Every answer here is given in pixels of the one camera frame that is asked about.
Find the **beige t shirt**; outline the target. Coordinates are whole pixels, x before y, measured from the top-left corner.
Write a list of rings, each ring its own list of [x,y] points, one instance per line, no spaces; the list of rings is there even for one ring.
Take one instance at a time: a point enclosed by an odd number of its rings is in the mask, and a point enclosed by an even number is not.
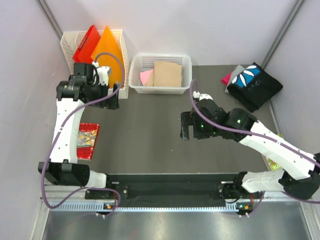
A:
[[[150,76],[146,87],[171,87],[182,86],[182,65],[168,61],[155,61],[153,74]]]

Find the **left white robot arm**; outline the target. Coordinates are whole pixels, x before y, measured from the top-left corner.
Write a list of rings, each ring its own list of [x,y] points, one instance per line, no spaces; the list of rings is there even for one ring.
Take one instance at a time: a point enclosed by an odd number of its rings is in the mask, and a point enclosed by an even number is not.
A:
[[[56,186],[78,186],[96,188],[102,198],[109,198],[114,191],[107,175],[79,164],[77,139],[81,117],[88,103],[93,107],[116,110],[119,85],[109,93],[110,67],[98,63],[75,63],[68,80],[61,81],[56,87],[57,115],[53,135],[53,149],[48,162],[39,162],[38,171],[44,179]]]

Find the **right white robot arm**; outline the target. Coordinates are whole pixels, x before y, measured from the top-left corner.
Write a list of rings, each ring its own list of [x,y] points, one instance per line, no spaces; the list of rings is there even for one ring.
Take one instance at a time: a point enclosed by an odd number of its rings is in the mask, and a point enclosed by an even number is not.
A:
[[[241,108],[224,111],[212,99],[196,102],[180,114],[180,137],[202,140],[222,137],[247,146],[280,165],[275,171],[239,172],[223,187],[224,197],[245,198],[256,192],[284,192],[299,200],[309,200],[320,187],[318,155],[302,151],[274,134],[254,115]]]

